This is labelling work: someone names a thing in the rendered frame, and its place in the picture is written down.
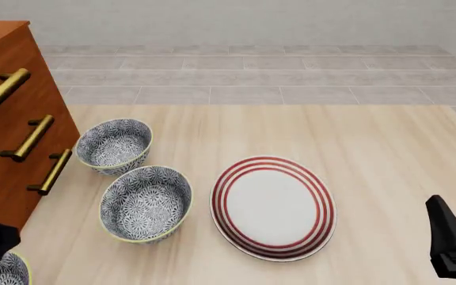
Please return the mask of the patterned black white bowl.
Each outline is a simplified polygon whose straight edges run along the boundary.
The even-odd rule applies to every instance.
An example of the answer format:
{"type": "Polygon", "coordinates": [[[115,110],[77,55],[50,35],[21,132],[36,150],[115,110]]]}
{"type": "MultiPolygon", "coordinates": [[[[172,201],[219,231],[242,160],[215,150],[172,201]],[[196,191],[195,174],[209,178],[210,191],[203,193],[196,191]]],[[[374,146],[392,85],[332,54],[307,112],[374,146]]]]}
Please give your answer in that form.
{"type": "Polygon", "coordinates": [[[123,175],[148,158],[153,131],[141,120],[117,118],[84,132],[74,146],[78,160],[102,175],[123,175]]]}
{"type": "Polygon", "coordinates": [[[109,185],[101,197],[99,219],[115,239],[156,244],[177,232],[192,204],[187,177],[163,165],[148,165],[109,185]]]}
{"type": "Polygon", "coordinates": [[[0,260],[0,285],[32,285],[29,263],[14,251],[9,251],[0,260]]]}

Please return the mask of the white plate with red rings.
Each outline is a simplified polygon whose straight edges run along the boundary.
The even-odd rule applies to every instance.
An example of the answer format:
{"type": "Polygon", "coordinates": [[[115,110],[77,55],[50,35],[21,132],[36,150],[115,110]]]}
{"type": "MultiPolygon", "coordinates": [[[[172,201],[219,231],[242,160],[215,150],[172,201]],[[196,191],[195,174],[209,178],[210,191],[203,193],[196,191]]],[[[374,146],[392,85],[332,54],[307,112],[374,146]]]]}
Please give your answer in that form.
{"type": "Polygon", "coordinates": [[[215,180],[209,206],[219,233],[235,249],[277,263],[313,256],[337,222],[333,194],[321,179],[279,156],[230,165],[215,180]]]}

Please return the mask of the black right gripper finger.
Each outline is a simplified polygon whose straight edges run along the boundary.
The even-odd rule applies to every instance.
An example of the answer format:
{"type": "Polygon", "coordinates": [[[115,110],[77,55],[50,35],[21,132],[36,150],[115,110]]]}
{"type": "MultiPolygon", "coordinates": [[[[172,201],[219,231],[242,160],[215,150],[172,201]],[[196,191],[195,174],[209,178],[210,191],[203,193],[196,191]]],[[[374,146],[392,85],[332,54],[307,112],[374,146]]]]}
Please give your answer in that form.
{"type": "Polygon", "coordinates": [[[439,195],[425,203],[431,227],[430,256],[456,256],[456,216],[439,195]]]}

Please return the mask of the wooden cabinet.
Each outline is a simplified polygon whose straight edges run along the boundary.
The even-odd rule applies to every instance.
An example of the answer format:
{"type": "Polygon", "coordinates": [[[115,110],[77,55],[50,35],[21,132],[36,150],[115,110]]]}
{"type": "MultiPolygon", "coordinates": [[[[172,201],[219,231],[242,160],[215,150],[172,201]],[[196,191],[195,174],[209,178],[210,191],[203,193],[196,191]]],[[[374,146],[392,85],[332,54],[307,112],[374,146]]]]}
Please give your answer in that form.
{"type": "Polygon", "coordinates": [[[0,74],[25,68],[31,78],[0,105],[0,151],[16,150],[34,129],[29,120],[55,122],[22,163],[0,156],[0,223],[22,228],[43,197],[26,187],[41,184],[55,160],[73,149],[78,129],[33,38],[27,21],[0,21],[0,74]]]}

